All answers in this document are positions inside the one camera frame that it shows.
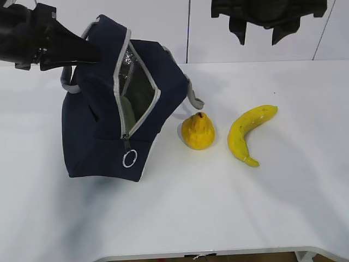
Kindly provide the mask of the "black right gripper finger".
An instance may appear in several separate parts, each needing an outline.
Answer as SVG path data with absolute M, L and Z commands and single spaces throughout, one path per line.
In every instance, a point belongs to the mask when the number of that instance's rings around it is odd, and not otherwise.
M 273 27 L 272 45 L 276 45 L 284 37 L 294 34 L 299 30 L 300 18 L 288 20 Z
M 230 17 L 229 19 L 229 30 L 239 40 L 241 45 L 245 44 L 247 22 L 242 19 Z

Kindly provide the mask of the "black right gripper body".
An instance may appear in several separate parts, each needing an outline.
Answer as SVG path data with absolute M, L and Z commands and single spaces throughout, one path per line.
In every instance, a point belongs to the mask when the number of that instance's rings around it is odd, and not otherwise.
M 211 16 L 229 17 L 232 27 L 245 27 L 247 23 L 273 28 L 283 24 L 295 23 L 301 17 L 313 15 L 323 17 L 327 1 L 270 1 L 270 0 L 221 0 L 211 1 Z

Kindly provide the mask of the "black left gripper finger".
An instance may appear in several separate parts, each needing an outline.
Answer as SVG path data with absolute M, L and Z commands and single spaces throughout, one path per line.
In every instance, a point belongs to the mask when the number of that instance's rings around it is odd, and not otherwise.
M 96 24 L 96 21 L 90 23 L 82 36 L 78 36 L 58 21 L 54 22 L 46 36 L 44 61 L 99 62 L 101 59 L 99 48 L 87 40 L 89 31 Z
M 79 63 L 97 63 L 100 62 L 100 53 L 82 52 L 82 53 L 47 53 L 40 59 L 40 70 L 47 71 L 54 68 L 76 66 Z

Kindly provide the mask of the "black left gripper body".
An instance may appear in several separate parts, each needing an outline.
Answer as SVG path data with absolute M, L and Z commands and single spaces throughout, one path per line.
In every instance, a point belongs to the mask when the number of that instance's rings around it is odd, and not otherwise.
M 36 3 L 29 9 L 15 2 L 1 3 L 1 61 L 16 69 L 30 70 L 32 64 L 41 70 L 57 65 L 50 57 L 57 8 Z

